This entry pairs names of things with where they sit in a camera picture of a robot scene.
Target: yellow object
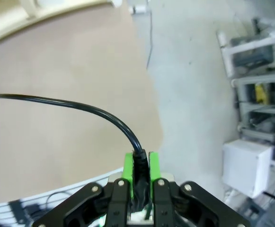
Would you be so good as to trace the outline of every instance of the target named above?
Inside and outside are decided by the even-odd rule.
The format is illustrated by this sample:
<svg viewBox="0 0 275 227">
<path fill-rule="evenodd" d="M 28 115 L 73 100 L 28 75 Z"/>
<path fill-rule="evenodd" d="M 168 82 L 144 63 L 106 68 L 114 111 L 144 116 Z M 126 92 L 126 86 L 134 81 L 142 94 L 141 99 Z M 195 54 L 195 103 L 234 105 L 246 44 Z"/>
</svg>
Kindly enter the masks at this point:
<svg viewBox="0 0 275 227">
<path fill-rule="evenodd" d="M 262 103 L 264 105 L 269 104 L 268 94 L 267 91 L 265 91 L 263 84 L 255 84 L 255 95 L 257 103 Z"/>
</svg>

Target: white box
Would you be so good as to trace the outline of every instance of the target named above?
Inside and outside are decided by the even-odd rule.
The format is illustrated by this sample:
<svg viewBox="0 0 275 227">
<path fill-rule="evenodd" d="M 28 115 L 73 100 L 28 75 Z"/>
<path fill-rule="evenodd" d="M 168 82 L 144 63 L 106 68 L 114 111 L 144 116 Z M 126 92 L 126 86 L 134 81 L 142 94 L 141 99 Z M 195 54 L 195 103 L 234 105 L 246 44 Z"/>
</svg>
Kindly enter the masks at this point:
<svg viewBox="0 0 275 227">
<path fill-rule="evenodd" d="M 223 182 L 255 198 L 266 188 L 269 179 L 272 147 L 246 140 L 223 145 Z"/>
</svg>

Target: gray concrete floor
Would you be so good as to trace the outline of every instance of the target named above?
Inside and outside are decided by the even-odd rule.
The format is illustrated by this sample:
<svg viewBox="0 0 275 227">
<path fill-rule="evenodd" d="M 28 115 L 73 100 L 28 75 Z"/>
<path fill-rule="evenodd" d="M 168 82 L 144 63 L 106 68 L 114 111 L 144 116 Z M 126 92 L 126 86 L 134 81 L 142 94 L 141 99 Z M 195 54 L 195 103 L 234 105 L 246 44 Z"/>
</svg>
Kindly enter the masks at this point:
<svg viewBox="0 0 275 227">
<path fill-rule="evenodd" d="M 195 181 L 222 199 L 222 145 L 238 137 L 233 91 L 216 31 L 252 33 L 247 0 L 152 0 L 154 49 L 149 74 L 157 91 L 164 141 L 161 170 Z M 133 17 L 149 49 L 149 17 Z"/>
</svg>

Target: beige tabletop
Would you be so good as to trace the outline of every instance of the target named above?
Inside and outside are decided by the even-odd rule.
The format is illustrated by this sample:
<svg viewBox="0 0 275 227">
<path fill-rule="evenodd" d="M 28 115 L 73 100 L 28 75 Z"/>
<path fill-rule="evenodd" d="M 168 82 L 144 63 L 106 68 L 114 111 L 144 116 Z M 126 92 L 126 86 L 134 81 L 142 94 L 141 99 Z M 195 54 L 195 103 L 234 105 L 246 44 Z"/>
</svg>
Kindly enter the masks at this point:
<svg viewBox="0 0 275 227">
<path fill-rule="evenodd" d="M 122 119 L 143 148 L 162 141 L 153 84 L 126 5 L 55 17 L 0 42 L 0 93 L 82 102 Z M 0 202 L 117 169 L 127 138 L 90 113 L 0 99 Z"/>
</svg>

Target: silver bolt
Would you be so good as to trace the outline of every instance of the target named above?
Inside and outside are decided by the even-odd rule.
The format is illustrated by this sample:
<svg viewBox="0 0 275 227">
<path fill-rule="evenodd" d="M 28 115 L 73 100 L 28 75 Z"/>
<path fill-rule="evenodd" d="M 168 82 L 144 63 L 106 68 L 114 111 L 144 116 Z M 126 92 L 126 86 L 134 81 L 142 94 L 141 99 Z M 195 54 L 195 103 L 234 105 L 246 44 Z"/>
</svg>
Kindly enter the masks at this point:
<svg viewBox="0 0 275 227">
<path fill-rule="evenodd" d="M 119 186 L 123 186 L 123 185 L 124 185 L 124 181 L 119 181 L 119 182 L 118 182 L 118 185 L 119 185 Z"/>
<path fill-rule="evenodd" d="M 191 190 L 192 190 L 192 187 L 191 187 L 191 185 L 186 184 L 186 185 L 185 185 L 185 189 L 186 189 L 187 191 L 191 191 Z"/>
<path fill-rule="evenodd" d="M 164 185 L 165 185 L 164 180 L 158 180 L 158 185 L 159 185 L 159 186 L 164 186 Z"/>
<path fill-rule="evenodd" d="M 97 186 L 94 186 L 92 189 L 91 189 L 93 192 L 96 192 L 98 190 L 98 187 Z"/>
</svg>

